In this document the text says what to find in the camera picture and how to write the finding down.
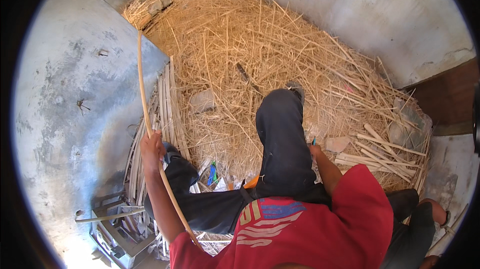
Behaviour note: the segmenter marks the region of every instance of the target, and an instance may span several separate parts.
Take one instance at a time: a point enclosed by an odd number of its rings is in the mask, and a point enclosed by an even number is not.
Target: right hand
[[[325,153],[322,151],[320,145],[310,145],[310,154],[313,156],[313,159],[316,161],[317,158],[325,156]]]
[[[162,143],[162,131],[153,129],[152,137],[145,133],[140,141],[141,162],[146,171],[159,171],[159,161],[166,153]]]

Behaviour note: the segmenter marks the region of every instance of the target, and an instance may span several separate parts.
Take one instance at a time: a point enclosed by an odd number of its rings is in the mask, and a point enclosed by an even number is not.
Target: gray wall
[[[106,0],[114,8],[127,0]],[[275,0],[351,47],[380,56],[402,88],[476,56],[453,0]]]
[[[168,57],[146,38],[142,55],[151,93]],[[94,246],[75,212],[90,218],[96,197],[123,189],[137,74],[137,31],[105,1],[46,0],[20,56],[12,132],[32,215],[70,268],[85,268]]]

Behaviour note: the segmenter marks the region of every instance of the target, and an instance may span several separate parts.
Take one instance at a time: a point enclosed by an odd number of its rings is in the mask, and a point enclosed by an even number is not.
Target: man
[[[435,222],[444,227],[450,220],[433,199],[423,199],[415,189],[387,193],[393,209],[393,235],[380,269],[428,269],[439,259],[436,255],[425,257],[435,234]],[[408,225],[402,224],[410,217]]]
[[[141,140],[149,199],[145,208],[170,242],[172,268],[378,268],[393,230],[392,207],[366,166],[342,176],[321,151],[308,147],[303,128],[303,91],[278,89],[256,114],[263,144],[260,176],[247,191],[191,194],[197,171],[160,131]],[[323,184],[315,184],[312,157]],[[193,244],[161,180],[158,164],[193,230],[233,233],[210,256]]]

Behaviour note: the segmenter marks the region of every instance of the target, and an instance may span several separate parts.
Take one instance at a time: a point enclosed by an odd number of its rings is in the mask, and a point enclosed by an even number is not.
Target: hay
[[[134,1],[123,16],[137,26],[153,1]],[[415,99],[381,78],[376,72],[385,70],[381,62],[363,56],[274,1],[173,0],[146,24],[144,34],[175,59],[177,107],[187,143],[181,148],[189,149],[197,167],[215,160],[219,176],[227,182],[238,184],[259,173],[263,147],[255,128],[255,112],[265,95],[285,88],[290,80],[304,88],[303,127],[321,146],[327,137],[368,135],[365,123],[387,142],[391,141],[388,127],[392,122],[417,128],[394,107],[395,99],[400,98],[417,110]],[[237,64],[246,71],[249,82],[244,81]],[[194,114],[191,97],[207,89],[214,93],[215,108]],[[385,153],[388,160],[396,160],[381,150],[381,143],[357,140]],[[428,141],[420,149],[426,155]],[[349,144],[344,152],[365,156],[361,149]],[[375,177],[386,190],[420,190],[428,157],[395,147],[392,151],[421,168],[409,168],[416,170],[410,182],[387,172],[374,172]],[[326,153],[334,161],[335,154]],[[348,165],[338,166],[349,169]],[[207,178],[208,173],[202,174],[201,185],[206,185]]]

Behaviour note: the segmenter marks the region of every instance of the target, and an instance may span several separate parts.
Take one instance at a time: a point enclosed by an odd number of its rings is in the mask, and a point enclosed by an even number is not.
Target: bare leg
[[[421,205],[425,202],[431,203],[431,216],[433,221],[440,225],[445,224],[445,221],[447,221],[447,212],[444,210],[444,208],[438,202],[430,198],[423,199],[418,205]]]

